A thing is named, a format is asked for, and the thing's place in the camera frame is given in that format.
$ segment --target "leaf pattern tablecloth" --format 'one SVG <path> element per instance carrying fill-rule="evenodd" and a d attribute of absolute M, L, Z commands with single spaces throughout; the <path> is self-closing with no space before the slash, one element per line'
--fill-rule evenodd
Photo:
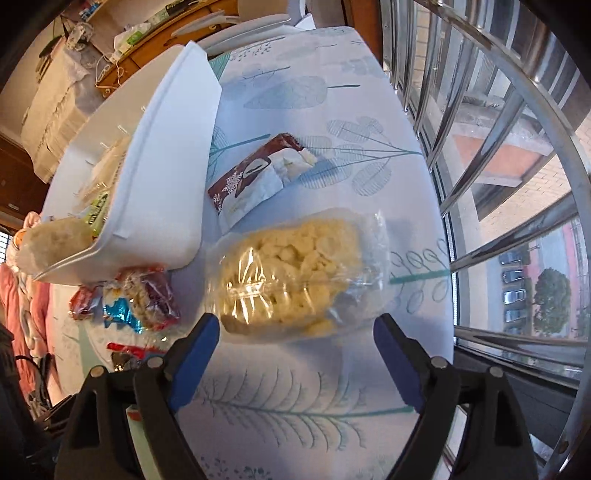
<path fill-rule="evenodd" d="M 335 27 L 257 42 L 218 57 L 212 68 L 222 98 L 208 185 L 280 132 L 319 158 L 232 231 L 331 207 L 380 210 L 391 238 L 387 311 L 430 355 L 451 360 L 449 260 L 431 179 L 395 92 L 357 32 Z M 203 246 L 172 275 L 185 331 L 200 313 L 204 253 L 219 236 L 207 201 Z M 128 327 L 104 329 L 98 319 L 74 325 L 66 312 L 71 294 L 53 288 L 66 393 L 93 364 L 109 363 L 107 342 L 141 344 Z M 212 479 L 377 480 L 392 468 L 417 414 L 400 398 L 367 329 L 283 345 L 221 343 L 177 418 Z"/>

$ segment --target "food package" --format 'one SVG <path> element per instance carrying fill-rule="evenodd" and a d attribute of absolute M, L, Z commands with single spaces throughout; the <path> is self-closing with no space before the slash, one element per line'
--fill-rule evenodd
<path fill-rule="evenodd" d="M 223 237 L 209 255 L 205 309 L 252 342 L 358 327 L 387 303 L 388 235 L 380 214 L 329 209 Z"/>
<path fill-rule="evenodd" d="M 126 323 L 137 333 L 161 330 L 178 322 L 180 312 L 166 272 L 126 269 L 103 286 L 105 327 Z"/>
<path fill-rule="evenodd" d="M 84 212 L 103 192 L 113 191 L 125 160 L 131 137 L 126 135 L 105 151 L 92 169 L 90 180 L 78 192 L 76 212 Z"/>
<path fill-rule="evenodd" d="M 141 363 L 151 356 L 162 356 L 166 352 L 152 347 L 140 347 L 136 345 L 121 345 L 120 343 L 107 343 L 107 350 L 111 351 L 111 361 L 116 372 L 135 370 Z"/>
<path fill-rule="evenodd" d="M 290 134 L 279 134 L 224 174 L 207 191 L 226 233 L 259 203 L 316 164 Z"/>
<path fill-rule="evenodd" d="M 108 190 L 99 193 L 84 212 L 82 218 L 92 229 L 92 234 L 98 238 L 103 230 L 111 206 L 111 193 Z"/>
<path fill-rule="evenodd" d="M 76 217 L 39 223 L 22 237 L 17 266 L 36 276 L 65 258 L 76 255 L 93 243 L 92 228 Z"/>
<path fill-rule="evenodd" d="M 92 320 L 94 310 L 98 307 L 101 297 L 101 288 L 86 287 L 82 285 L 70 299 L 70 317 L 73 320 Z"/>

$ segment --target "pink blanket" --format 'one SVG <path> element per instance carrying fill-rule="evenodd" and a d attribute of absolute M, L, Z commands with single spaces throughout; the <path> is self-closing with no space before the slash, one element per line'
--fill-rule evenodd
<path fill-rule="evenodd" d="M 33 322 L 32 325 L 25 326 L 25 330 L 28 330 L 25 334 L 21 321 L 17 276 L 6 263 L 0 264 L 0 301 L 6 313 L 6 327 L 14 335 L 12 348 L 15 355 L 38 356 L 47 352 L 46 318 L 49 306 L 49 284 L 32 282 L 30 288 L 33 290 L 30 304 Z M 21 360 L 17 361 L 17 368 L 21 377 L 21 390 L 27 398 L 28 394 L 35 390 L 35 367 Z"/>

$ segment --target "white storage bin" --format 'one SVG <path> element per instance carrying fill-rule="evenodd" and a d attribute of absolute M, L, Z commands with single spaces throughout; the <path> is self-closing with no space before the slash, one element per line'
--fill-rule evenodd
<path fill-rule="evenodd" d="M 51 182 L 43 220 L 74 211 L 93 166 L 133 134 L 97 241 L 35 280 L 79 285 L 124 267 L 180 268 L 199 249 L 205 178 L 221 87 L 191 42 L 156 57 L 119 87 L 68 146 Z"/>

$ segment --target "red wrapper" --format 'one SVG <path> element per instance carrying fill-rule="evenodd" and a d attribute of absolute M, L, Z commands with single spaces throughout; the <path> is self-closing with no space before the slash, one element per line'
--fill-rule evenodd
<path fill-rule="evenodd" d="M 92 320 L 93 310 L 100 302 L 100 287 L 89 288 L 82 285 L 70 299 L 70 316 L 74 320 Z"/>

